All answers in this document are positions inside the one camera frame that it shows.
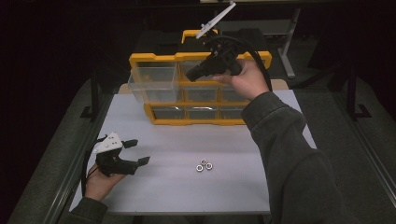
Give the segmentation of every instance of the person's arm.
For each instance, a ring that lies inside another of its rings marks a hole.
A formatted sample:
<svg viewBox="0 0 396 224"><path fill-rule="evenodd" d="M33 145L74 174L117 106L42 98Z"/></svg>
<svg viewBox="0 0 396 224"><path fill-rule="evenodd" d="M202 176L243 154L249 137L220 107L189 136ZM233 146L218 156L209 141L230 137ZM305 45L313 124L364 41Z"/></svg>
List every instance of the person's arm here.
<svg viewBox="0 0 396 224"><path fill-rule="evenodd" d="M305 118L268 91L254 62L239 76L215 76L251 102L242 112L262 155L273 221L359 223L348 213L326 156L304 139Z"/></svg>
<svg viewBox="0 0 396 224"><path fill-rule="evenodd" d="M62 223L101 223L107 210L107 206L101 203L101 201L125 177L125 175L111 175L108 177L97 170L96 164L90 169L89 174L85 196L67 214L66 218L62 220Z"/></svg>

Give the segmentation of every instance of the hand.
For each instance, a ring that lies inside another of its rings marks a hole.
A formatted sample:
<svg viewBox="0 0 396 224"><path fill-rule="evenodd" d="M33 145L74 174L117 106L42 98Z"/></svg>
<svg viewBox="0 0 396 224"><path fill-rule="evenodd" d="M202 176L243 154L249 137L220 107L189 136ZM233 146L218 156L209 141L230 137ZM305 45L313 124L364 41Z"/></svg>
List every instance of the hand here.
<svg viewBox="0 0 396 224"><path fill-rule="evenodd" d="M238 76L215 74L213 79L219 83L231 85L241 96L252 101L256 96L269 91L262 71L256 62L251 60L240 60L242 72Z"/></svg>
<svg viewBox="0 0 396 224"><path fill-rule="evenodd" d="M96 164L88 172L90 176L87 180L85 197L101 202L107 194L119 183L125 175L112 174L110 177L102 174Z"/></svg>

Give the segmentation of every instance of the white tabletop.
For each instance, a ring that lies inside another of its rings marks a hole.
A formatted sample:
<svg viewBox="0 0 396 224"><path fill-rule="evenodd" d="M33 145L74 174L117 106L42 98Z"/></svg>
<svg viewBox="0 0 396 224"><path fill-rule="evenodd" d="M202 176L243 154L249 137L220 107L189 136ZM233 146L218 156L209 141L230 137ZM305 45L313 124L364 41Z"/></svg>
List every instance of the white tabletop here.
<svg viewBox="0 0 396 224"><path fill-rule="evenodd" d="M274 91L300 110L293 91ZM108 212L127 215L259 214L269 212L268 188L258 147L245 125L153 125L132 94L116 94L99 137L117 132L122 141L137 139L120 157L150 156L135 175L126 176L104 199ZM305 139L315 147L312 136ZM92 155L88 167L94 163ZM198 173L201 159L213 169ZM70 210L81 199L81 189Z"/></svg>

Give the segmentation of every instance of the dark background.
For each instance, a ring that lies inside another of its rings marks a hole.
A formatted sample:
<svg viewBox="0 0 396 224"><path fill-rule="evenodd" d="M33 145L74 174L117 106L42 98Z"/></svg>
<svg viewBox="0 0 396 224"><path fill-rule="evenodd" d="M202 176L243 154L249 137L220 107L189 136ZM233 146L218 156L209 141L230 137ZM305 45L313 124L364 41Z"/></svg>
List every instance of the dark background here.
<svg viewBox="0 0 396 224"><path fill-rule="evenodd" d="M67 107L93 71L102 90L112 92L127 82L128 58L141 31L197 29L213 18L214 9L224 9L217 5L177 7L196 2L0 3L0 223L7 222ZM320 37L311 66L324 69L337 61L348 61L396 118L395 9L378 1L321 1L302 6L295 37ZM226 20L284 19L293 7L245 5L236 7Z"/></svg>

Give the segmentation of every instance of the plastic drawer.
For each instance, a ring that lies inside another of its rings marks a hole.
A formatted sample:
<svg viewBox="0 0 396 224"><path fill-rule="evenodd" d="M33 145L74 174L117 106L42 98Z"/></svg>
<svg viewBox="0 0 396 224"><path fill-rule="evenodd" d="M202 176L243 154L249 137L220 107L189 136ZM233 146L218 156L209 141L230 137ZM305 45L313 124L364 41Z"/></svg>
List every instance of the plastic drawer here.
<svg viewBox="0 0 396 224"><path fill-rule="evenodd" d="M155 119L184 119L182 106L153 106L152 113Z"/></svg>
<svg viewBox="0 0 396 224"><path fill-rule="evenodd" d="M244 105L222 105L219 107L219 117L221 119L241 119Z"/></svg>
<svg viewBox="0 0 396 224"><path fill-rule="evenodd" d="M187 119L216 119L217 106L187 106Z"/></svg>
<svg viewBox="0 0 396 224"><path fill-rule="evenodd" d="M183 86L185 102L217 102L219 86Z"/></svg>
<svg viewBox="0 0 396 224"><path fill-rule="evenodd" d="M175 62L142 62L132 69L134 82L172 82L178 79Z"/></svg>
<svg viewBox="0 0 396 224"><path fill-rule="evenodd" d="M180 87L172 82L129 83L140 103L174 103L181 100Z"/></svg>
<svg viewBox="0 0 396 224"><path fill-rule="evenodd" d="M221 102L246 102L247 99L235 92L231 86L221 87Z"/></svg>

